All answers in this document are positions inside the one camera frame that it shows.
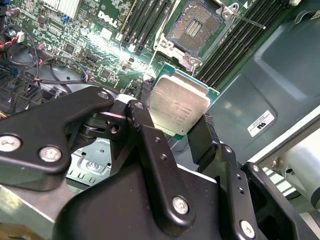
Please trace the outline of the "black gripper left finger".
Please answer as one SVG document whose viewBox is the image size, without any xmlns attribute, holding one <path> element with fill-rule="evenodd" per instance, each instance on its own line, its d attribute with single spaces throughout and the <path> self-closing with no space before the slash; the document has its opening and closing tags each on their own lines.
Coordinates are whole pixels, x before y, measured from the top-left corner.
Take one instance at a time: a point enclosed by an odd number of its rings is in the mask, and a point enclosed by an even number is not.
<svg viewBox="0 0 320 240">
<path fill-rule="evenodd" d="M 0 122 L 0 182 L 32 191 L 58 188 L 66 177 L 72 151 L 84 143 L 81 126 L 92 115 L 108 112 L 114 98 L 90 86 L 59 99 L 16 113 Z M 122 105 L 124 121 L 118 133 L 105 137 L 116 145 L 119 170 L 67 204 L 56 221 L 68 230 L 106 230 L 111 200 L 129 165 L 143 171 L 152 221 L 163 231 L 185 231 L 196 212 L 164 133 L 155 128 L 147 108 L 137 100 Z"/>
</svg>

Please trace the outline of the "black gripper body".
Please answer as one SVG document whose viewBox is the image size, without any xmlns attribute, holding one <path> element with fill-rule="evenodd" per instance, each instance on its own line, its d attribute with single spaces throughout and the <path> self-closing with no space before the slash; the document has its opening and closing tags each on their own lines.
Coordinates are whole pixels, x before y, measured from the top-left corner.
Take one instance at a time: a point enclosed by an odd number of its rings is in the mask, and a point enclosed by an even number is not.
<svg viewBox="0 0 320 240">
<path fill-rule="evenodd" d="M 233 240 L 225 226 L 218 184 L 201 173 L 178 166 L 195 203 L 193 226 L 180 240 Z M 153 218 L 144 174 L 139 164 L 73 197 L 60 211 L 53 228 L 55 240 L 173 240 Z"/>
</svg>

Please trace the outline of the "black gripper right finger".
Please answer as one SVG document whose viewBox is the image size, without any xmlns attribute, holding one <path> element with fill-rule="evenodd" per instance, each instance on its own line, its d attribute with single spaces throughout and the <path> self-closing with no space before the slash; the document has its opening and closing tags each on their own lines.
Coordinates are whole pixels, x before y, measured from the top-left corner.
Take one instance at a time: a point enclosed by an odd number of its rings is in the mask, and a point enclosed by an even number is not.
<svg viewBox="0 0 320 240">
<path fill-rule="evenodd" d="M 197 171 L 216 180 L 224 240 L 312 240 L 314 232 L 257 165 L 240 164 L 205 113 L 187 134 Z"/>
</svg>

